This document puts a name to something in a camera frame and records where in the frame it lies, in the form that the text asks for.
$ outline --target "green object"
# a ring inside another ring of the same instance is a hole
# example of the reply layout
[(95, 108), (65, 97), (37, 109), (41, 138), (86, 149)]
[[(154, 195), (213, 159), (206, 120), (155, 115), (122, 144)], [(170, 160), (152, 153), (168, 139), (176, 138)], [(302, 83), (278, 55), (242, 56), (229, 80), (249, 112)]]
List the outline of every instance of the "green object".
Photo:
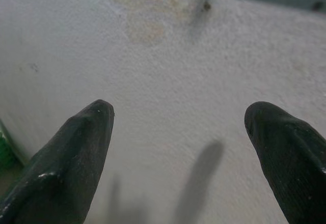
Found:
[(10, 169), (17, 159), (8, 144), (7, 138), (0, 132), (0, 172)]

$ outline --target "concrete wall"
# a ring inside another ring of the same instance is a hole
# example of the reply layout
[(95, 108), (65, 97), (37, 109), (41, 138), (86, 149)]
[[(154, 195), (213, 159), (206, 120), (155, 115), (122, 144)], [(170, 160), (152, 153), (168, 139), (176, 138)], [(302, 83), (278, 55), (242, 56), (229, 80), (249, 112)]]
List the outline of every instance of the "concrete wall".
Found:
[(243, 116), (266, 100), (326, 135), (325, 33), (254, 0), (0, 0), (0, 117), (31, 157), (113, 104), (86, 223), (286, 223)]

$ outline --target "white wall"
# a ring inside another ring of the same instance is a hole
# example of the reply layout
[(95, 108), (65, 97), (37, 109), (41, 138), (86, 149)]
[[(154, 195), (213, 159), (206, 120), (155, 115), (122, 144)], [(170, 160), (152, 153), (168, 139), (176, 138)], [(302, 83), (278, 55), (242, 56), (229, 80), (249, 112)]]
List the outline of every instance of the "white wall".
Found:
[(325, 17), (205, 1), (0, 0), (0, 117), (23, 153), (115, 108), (86, 223), (286, 223), (243, 116), (266, 100), (326, 135)]

